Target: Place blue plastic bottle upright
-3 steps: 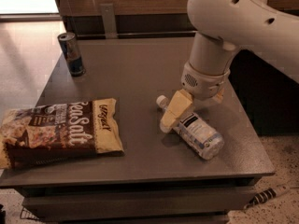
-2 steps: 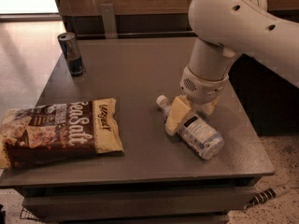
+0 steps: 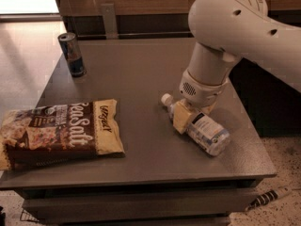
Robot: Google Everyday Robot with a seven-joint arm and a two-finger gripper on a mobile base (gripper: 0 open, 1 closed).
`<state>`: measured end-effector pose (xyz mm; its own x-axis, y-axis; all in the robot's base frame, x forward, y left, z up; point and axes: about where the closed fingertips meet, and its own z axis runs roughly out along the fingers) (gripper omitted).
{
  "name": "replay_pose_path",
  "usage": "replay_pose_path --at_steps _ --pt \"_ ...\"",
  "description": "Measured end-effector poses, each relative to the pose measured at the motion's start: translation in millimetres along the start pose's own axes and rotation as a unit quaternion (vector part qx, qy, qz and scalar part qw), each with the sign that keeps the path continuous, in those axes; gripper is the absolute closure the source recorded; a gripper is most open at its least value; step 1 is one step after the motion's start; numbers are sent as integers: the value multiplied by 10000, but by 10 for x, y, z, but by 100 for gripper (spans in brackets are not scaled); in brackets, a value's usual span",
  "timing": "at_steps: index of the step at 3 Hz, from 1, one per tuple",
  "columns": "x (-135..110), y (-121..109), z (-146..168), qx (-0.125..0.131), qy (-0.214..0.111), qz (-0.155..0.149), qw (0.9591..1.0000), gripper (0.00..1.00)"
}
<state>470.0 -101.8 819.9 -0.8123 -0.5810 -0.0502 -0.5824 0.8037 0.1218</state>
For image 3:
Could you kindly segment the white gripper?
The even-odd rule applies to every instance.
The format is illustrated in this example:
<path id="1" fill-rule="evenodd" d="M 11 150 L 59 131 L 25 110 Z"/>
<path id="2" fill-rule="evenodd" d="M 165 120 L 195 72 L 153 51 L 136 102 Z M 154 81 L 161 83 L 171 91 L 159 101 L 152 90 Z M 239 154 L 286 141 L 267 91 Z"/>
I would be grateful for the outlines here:
<path id="1" fill-rule="evenodd" d="M 217 97 L 224 91 L 228 83 L 229 79 L 226 79 L 221 85 L 204 85 L 194 79 L 188 70 L 185 70 L 182 74 L 180 83 L 180 94 L 184 99 L 178 101 L 174 105 L 174 128 L 180 134 L 183 134 L 186 131 L 188 125 L 200 112 L 198 108 L 191 105 L 201 107 L 201 111 L 206 115 L 209 115 L 215 108 Z"/>

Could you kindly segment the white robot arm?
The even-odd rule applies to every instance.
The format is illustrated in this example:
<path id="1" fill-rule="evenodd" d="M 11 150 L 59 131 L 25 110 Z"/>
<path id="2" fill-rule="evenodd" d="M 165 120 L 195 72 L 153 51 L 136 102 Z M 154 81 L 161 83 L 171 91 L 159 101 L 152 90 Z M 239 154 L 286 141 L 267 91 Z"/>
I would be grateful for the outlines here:
<path id="1" fill-rule="evenodd" d="M 188 25 L 188 103 L 210 110 L 232 83 L 260 135 L 301 134 L 300 28 L 269 18 L 265 0 L 196 0 Z"/>

